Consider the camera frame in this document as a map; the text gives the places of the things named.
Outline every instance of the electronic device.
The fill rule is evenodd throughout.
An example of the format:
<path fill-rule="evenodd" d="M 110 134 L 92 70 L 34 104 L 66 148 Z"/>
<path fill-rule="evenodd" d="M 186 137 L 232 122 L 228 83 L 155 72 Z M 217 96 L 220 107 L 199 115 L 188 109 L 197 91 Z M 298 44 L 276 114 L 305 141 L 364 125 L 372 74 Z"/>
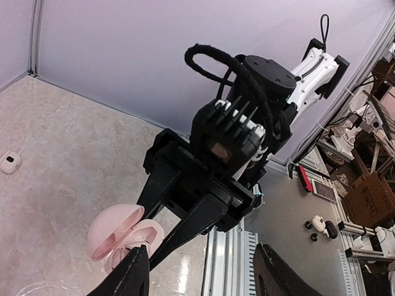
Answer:
<path fill-rule="evenodd" d="M 310 230 L 315 228 L 318 232 L 322 232 L 330 239 L 336 239 L 338 236 L 338 231 L 332 221 L 325 221 L 321 216 L 315 215 L 311 221 L 306 221 L 304 226 Z M 312 234 L 311 237 L 313 242 L 318 241 L 317 234 Z"/>
<path fill-rule="evenodd" d="M 336 198 L 335 190 L 327 185 L 312 179 L 311 184 L 313 186 L 313 193 L 323 199 L 329 200 L 330 202 L 338 203 Z"/>
<path fill-rule="evenodd" d="M 10 175 L 16 171 L 22 164 L 19 154 L 14 151 L 8 151 L 0 157 L 0 171 Z"/>

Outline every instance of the gray wall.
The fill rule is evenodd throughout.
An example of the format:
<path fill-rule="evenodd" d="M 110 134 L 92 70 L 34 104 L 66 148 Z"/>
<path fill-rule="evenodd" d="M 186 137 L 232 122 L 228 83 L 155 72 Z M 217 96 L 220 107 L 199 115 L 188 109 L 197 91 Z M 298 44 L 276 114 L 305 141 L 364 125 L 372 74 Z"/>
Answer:
<path fill-rule="evenodd" d="M 127 113 L 189 133 L 217 84 L 188 68 L 186 49 L 211 44 L 257 54 L 292 69 L 323 13 L 328 51 L 351 63 L 340 86 L 294 125 L 285 159 L 318 122 L 362 63 L 394 10 L 392 0 L 46 0 L 39 74 L 47 81 Z M 197 59 L 221 75 L 225 67 Z"/>
<path fill-rule="evenodd" d="M 0 89 L 27 70 L 32 0 L 0 1 Z"/>

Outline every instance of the metal extrusion rail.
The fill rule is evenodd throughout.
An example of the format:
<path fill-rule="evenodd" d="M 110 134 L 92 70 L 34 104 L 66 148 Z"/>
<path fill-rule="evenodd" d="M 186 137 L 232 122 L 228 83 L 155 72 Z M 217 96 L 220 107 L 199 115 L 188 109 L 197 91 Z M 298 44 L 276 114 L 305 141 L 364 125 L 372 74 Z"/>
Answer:
<path fill-rule="evenodd" d="M 258 235 L 244 219 L 230 231 L 211 230 L 207 239 L 202 296 L 256 296 L 252 258 Z"/>
<path fill-rule="evenodd" d="M 301 164 L 303 164 L 303 163 L 306 163 L 308 165 L 315 165 L 317 170 L 319 170 L 323 173 L 326 173 L 326 174 L 328 173 L 328 171 L 325 168 L 325 164 L 324 164 L 316 147 L 307 155 L 307 157 L 305 157 L 303 159 L 303 161 L 301 161 Z M 307 172 L 307 176 L 310 179 L 316 179 L 317 181 L 320 181 L 323 184 L 335 189 L 335 187 L 331 181 L 329 181 L 319 175 L 316 175 L 311 172 Z M 344 224 L 347 226 L 354 225 L 349 221 L 346 213 L 344 212 L 344 208 L 341 204 L 340 197 L 338 197 L 336 195 L 336 198 L 338 200 L 338 203 L 331 203 L 331 207 L 332 207 L 332 211 L 336 217 L 337 223 L 344 221 Z M 361 234 L 364 233 L 364 230 L 360 230 L 360 229 L 355 228 L 354 230 L 360 231 Z M 340 238 L 342 240 L 344 250 L 354 247 L 354 240 L 352 238 L 352 234 L 342 231 Z M 344 258 L 344 257 L 346 257 L 346 254 L 341 253 L 340 256 L 341 256 L 341 258 Z M 344 276 L 346 286 L 348 287 L 346 295 L 347 296 L 366 296 L 364 279 L 362 277 L 362 271 L 361 271 L 358 259 L 348 258 L 347 260 L 343 260 L 342 262 L 344 263 L 344 264 L 342 264 L 343 276 Z M 349 279 L 349 278 L 352 278 L 352 282 L 353 282 L 351 289 L 347 285 L 347 279 Z"/>
<path fill-rule="evenodd" d="M 339 230 L 342 232 L 342 234 L 348 234 L 351 236 L 373 237 L 376 235 L 373 229 L 365 228 L 363 226 L 356 225 L 351 222 L 342 221 L 339 223 L 338 227 Z M 375 260 L 375 261 L 387 261 L 387 262 L 392 262 L 395 260 L 394 257 L 385 257 L 383 252 L 360 250 L 360 249 L 355 249 L 353 246 L 350 246 L 346 250 L 346 256 L 347 258 L 356 258 L 360 260 Z"/>

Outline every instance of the beige tile floor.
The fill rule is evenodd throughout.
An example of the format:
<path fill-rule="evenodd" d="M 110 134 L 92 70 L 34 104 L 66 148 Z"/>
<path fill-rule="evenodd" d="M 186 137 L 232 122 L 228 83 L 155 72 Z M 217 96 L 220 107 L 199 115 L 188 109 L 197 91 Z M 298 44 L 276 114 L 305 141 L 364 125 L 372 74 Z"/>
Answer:
<path fill-rule="evenodd" d="M 136 202 L 146 150 L 160 128 L 25 77 L 0 93 L 0 154 L 23 164 L 0 173 L 0 295 L 41 281 L 87 294 L 106 276 L 85 253 L 90 223 L 106 207 Z M 156 218 L 169 231 L 177 218 Z M 200 295 L 206 237 L 151 273 L 150 295 Z"/>

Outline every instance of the open case lid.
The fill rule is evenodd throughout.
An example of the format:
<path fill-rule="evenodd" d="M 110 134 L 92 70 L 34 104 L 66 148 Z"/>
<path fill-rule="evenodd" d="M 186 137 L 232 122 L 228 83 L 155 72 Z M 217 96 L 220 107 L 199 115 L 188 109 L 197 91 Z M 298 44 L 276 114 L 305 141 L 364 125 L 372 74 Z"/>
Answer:
<path fill-rule="evenodd" d="M 93 261 L 102 260 L 129 235 L 144 215 L 144 207 L 121 203 L 105 209 L 92 222 L 87 253 Z"/>

